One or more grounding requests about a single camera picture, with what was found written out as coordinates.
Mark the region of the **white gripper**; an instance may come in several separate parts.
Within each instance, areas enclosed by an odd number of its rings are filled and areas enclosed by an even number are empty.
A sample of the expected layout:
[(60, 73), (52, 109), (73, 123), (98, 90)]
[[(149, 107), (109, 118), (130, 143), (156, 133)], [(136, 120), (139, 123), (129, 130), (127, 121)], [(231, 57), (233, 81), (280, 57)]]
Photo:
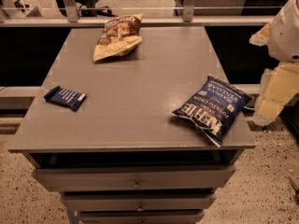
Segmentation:
[(253, 122), (259, 126), (275, 121), (284, 106), (299, 92), (298, 1), (288, 0), (271, 24), (267, 23), (249, 39), (255, 46), (268, 45), (269, 55), (280, 61), (274, 70), (265, 69), (262, 74), (253, 114)]

